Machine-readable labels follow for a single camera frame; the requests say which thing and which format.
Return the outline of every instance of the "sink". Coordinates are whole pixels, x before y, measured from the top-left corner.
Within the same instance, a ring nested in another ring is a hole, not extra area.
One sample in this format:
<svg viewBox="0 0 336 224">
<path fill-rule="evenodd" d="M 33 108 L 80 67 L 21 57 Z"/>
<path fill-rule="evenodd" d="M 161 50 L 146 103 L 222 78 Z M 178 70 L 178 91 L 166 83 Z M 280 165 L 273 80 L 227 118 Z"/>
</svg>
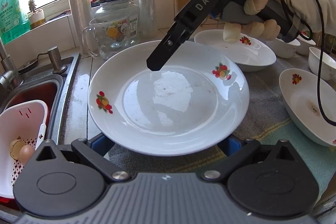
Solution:
<svg viewBox="0 0 336 224">
<path fill-rule="evenodd" d="M 53 74 L 51 63 L 38 65 L 36 68 L 22 74 L 24 84 L 12 91 L 0 95 L 0 113 L 7 108 L 30 100 L 42 100 L 48 106 L 47 130 L 45 139 L 51 139 L 60 144 L 62 128 L 71 88 L 75 80 L 75 73 L 80 60 L 80 54 L 62 59 L 62 64 L 67 65 L 67 70 L 61 75 Z M 0 203 L 0 223 L 5 220 L 12 223 L 17 220 L 21 212 L 16 206 Z"/>
</svg>

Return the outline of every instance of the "glass mug handle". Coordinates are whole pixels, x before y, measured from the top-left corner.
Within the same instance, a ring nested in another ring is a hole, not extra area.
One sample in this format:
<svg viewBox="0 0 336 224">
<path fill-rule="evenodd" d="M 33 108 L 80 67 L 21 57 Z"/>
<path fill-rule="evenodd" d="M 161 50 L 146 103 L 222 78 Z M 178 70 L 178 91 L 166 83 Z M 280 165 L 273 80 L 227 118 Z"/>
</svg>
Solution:
<svg viewBox="0 0 336 224">
<path fill-rule="evenodd" d="M 98 58 L 98 54 L 95 54 L 92 50 L 89 49 L 89 46 L 87 44 L 86 41 L 86 32 L 92 31 L 91 27 L 86 27 L 83 32 L 82 32 L 82 41 L 83 41 L 83 45 L 87 50 L 87 53 L 92 56 L 93 58 Z"/>
</svg>

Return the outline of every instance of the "glass jar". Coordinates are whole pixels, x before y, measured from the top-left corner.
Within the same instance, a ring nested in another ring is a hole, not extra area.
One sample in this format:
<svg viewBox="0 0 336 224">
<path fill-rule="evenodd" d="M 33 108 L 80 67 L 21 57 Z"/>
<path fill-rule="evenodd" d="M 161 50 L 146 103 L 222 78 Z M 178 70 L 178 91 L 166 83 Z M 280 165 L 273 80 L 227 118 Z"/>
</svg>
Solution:
<svg viewBox="0 0 336 224">
<path fill-rule="evenodd" d="M 139 7 L 131 0 L 99 0 L 99 3 L 100 8 L 95 12 L 95 18 L 111 15 L 117 11 L 129 14 L 130 46 L 137 44 Z"/>
</svg>

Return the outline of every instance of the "white logo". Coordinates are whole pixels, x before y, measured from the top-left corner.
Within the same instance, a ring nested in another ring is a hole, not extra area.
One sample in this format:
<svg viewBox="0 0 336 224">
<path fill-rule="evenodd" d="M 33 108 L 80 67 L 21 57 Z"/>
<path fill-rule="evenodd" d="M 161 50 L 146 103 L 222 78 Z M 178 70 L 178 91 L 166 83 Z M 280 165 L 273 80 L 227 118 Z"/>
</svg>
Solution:
<svg viewBox="0 0 336 224">
<path fill-rule="evenodd" d="M 171 176 L 170 175 L 165 175 L 165 176 L 162 177 L 162 179 L 167 181 L 167 180 L 171 179 Z"/>
</svg>

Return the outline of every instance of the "white colander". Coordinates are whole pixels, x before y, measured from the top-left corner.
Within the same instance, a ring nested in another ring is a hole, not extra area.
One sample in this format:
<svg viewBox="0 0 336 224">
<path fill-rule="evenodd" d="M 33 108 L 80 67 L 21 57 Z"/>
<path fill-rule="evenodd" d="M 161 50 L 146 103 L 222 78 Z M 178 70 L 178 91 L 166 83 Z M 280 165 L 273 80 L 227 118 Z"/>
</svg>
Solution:
<svg viewBox="0 0 336 224">
<path fill-rule="evenodd" d="M 6 109 L 0 114 L 0 197 L 13 199 L 13 185 L 22 171 L 19 160 L 9 154 L 11 142 L 19 136 L 35 150 L 44 140 L 48 106 L 40 100 Z"/>
</svg>

